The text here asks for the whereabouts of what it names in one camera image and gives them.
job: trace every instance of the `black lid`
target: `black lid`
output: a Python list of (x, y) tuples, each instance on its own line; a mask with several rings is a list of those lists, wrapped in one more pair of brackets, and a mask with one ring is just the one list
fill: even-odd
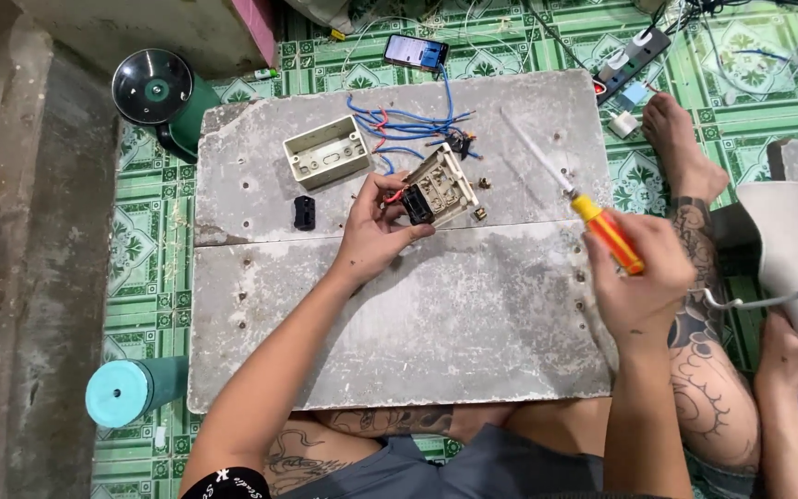
[(177, 54), (135, 52), (113, 75), (113, 102), (125, 119), (140, 125), (168, 122), (193, 93), (193, 71)]

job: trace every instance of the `teal lid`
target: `teal lid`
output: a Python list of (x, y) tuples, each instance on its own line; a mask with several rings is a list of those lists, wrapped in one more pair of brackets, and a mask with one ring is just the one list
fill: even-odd
[(119, 428), (144, 414), (149, 391), (144, 369), (128, 359), (113, 360), (88, 380), (85, 408), (98, 425)]

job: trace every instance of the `phone screen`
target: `phone screen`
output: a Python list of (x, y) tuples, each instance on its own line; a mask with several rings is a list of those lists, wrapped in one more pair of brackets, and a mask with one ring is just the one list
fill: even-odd
[(387, 42), (384, 59), (405, 66), (437, 69), (445, 62), (448, 45), (422, 38), (393, 35)]

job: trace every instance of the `concrete wall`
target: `concrete wall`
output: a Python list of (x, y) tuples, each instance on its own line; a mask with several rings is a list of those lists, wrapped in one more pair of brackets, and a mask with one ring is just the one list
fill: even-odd
[(0, 0), (0, 497), (81, 497), (94, 424), (116, 116), (92, 76)]
[(220, 78), (266, 67), (230, 0), (16, 0), (56, 40), (107, 74), (146, 48), (180, 53)]

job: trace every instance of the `screwdriver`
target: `screwdriver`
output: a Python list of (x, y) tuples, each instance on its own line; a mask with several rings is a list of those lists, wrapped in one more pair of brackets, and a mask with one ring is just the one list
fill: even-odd
[(547, 156), (541, 148), (538, 147), (538, 144), (528, 137), (528, 135), (504, 113), (504, 108), (500, 109), (500, 114), (507, 125), (516, 134), (516, 137), (525, 144), (528, 150), (538, 159), (538, 162), (540, 162), (550, 175), (559, 182), (560, 187), (564, 189), (564, 194), (571, 199), (572, 210), (580, 215), (581, 219), (583, 219), (583, 223), (590, 232), (593, 232), (593, 234), (599, 237), (611, 250), (612, 256), (615, 257), (615, 261), (627, 271), (627, 274), (639, 274), (645, 270), (646, 266), (642, 263), (642, 258), (633, 250), (633, 245), (630, 243), (629, 238), (621, 231), (621, 228), (618, 227), (615, 217), (612, 217), (611, 213), (608, 211), (598, 207), (589, 196), (572, 186), (571, 182), (562, 175), (562, 172), (553, 167), (550, 160), (547, 159)]

